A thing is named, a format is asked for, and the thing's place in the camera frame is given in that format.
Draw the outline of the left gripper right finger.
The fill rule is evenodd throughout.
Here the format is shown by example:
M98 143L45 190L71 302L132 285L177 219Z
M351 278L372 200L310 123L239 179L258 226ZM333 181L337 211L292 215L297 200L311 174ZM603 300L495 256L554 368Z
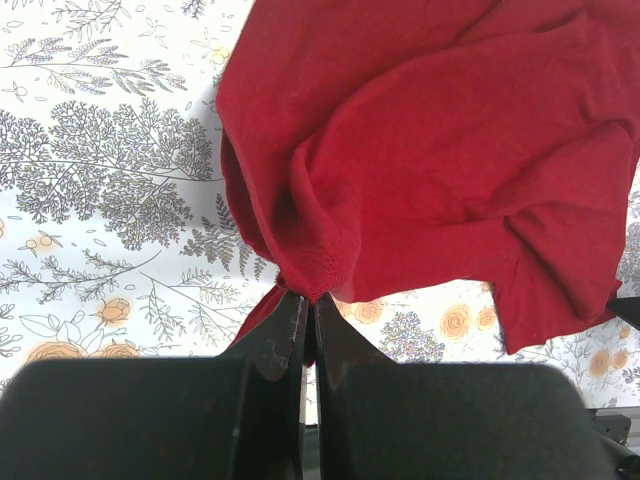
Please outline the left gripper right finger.
M534 364L406 363L314 308L325 479L610 479L578 393Z

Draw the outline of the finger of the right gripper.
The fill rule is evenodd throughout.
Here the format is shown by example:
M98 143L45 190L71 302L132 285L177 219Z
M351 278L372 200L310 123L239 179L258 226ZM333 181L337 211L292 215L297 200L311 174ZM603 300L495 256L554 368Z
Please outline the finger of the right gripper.
M608 302L607 308L618 318L640 329L640 298L615 298Z

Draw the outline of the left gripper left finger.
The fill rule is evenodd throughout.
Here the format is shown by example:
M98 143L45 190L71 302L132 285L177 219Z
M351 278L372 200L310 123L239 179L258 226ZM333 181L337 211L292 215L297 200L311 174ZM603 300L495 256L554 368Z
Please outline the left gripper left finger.
M308 302L215 357L39 360L1 397L5 479L298 479Z

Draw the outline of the red t shirt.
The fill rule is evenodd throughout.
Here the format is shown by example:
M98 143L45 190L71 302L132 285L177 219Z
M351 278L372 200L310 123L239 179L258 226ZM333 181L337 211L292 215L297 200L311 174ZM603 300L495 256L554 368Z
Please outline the red t shirt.
M229 208L311 301L493 286L509 353L612 318L635 1L258 1L216 98Z

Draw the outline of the aluminium frame rail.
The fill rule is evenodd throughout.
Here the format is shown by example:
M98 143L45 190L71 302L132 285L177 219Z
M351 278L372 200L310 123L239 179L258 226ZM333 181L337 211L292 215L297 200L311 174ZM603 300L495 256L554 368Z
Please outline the aluminium frame rail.
M639 407L589 410L614 464L616 479L639 478Z

